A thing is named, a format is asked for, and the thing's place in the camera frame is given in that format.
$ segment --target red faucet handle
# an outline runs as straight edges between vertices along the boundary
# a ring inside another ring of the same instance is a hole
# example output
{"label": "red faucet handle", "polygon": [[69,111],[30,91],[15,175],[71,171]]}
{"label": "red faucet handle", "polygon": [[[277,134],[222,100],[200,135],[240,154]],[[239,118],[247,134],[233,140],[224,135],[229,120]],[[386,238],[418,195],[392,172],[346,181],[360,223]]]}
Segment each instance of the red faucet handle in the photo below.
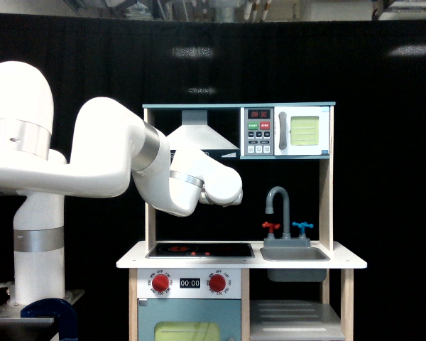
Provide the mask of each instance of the red faucet handle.
{"label": "red faucet handle", "polygon": [[281,224],[273,224],[273,223],[271,223],[271,222],[264,222],[263,224],[262,224],[262,227],[265,229],[265,228],[268,228],[268,233],[273,233],[273,230],[274,229],[279,229],[280,227],[281,227]]}

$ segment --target silver joint ring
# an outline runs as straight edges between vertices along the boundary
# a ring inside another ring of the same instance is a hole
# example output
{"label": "silver joint ring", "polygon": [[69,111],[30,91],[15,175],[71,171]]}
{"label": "silver joint ring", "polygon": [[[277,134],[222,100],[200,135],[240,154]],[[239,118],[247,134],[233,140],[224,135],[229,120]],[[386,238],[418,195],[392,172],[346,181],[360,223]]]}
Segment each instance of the silver joint ring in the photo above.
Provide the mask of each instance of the silver joint ring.
{"label": "silver joint ring", "polygon": [[64,247],[64,227],[56,229],[14,230],[14,251],[44,252]]}
{"label": "silver joint ring", "polygon": [[24,151],[48,159],[50,132],[18,119],[0,119],[0,149]]}
{"label": "silver joint ring", "polygon": [[190,183],[200,188],[204,187],[204,182],[202,180],[188,174],[177,172],[175,170],[170,171],[170,177],[173,179],[185,181],[186,183]]}
{"label": "silver joint ring", "polygon": [[205,195],[205,200],[210,204],[210,205],[216,205],[216,203],[210,199],[210,197],[208,196],[207,192],[205,191],[205,187],[203,187],[202,189],[202,193],[204,193]]}
{"label": "silver joint ring", "polygon": [[139,153],[134,156],[132,161],[133,171],[139,172],[149,167],[155,160],[159,152],[159,134],[158,131],[147,122],[145,126],[145,141]]}

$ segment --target red button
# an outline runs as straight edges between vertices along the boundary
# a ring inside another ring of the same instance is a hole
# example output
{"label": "red button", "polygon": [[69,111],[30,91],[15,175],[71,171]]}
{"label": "red button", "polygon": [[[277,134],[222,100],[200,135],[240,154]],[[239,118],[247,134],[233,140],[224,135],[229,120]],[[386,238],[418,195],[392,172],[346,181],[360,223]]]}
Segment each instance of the red button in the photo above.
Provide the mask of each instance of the red button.
{"label": "red button", "polygon": [[269,121],[261,122],[261,130],[270,130],[270,122]]}

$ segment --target wooden frame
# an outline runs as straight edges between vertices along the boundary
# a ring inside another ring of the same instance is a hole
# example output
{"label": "wooden frame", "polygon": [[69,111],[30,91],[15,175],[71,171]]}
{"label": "wooden frame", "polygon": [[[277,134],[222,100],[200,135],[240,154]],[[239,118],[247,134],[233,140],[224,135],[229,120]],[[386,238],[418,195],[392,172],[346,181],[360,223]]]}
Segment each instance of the wooden frame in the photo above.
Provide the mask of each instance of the wooden frame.
{"label": "wooden frame", "polygon": [[[153,113],[144,109],[144,120],[154,124]],[[319,242],[333,251],[333,154],[334,154],[334,107],[330,107],[329,159],[319,160]],[[146,204],[146,250],[156,243],[155,209]],[[129,340],[138,341],[137,269],[129,269]],[[322,303],[329,304],[329,269],[320,286]],[[354,270],[341,270],[341,327],[346,341],[354,336]],[[241,341],[249,341],[250,299],[249,269],[241,270]]]}

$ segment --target sink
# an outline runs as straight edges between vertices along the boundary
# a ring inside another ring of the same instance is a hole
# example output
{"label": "sink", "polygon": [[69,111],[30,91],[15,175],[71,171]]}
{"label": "sink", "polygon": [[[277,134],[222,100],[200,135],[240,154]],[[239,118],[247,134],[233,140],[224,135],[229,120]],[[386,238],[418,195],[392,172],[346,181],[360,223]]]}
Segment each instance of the sink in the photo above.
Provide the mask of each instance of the sink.
{"label": "sink", "polygon": [[[266,261],[329,261],[329,257],[316,247],[263,247]],[[267,269],[273,282],[322,282],[326,269]]]}
{"label": "sink", "polygon": [[316,247],[263,247],[266,261],[329,261],[329,257]]}

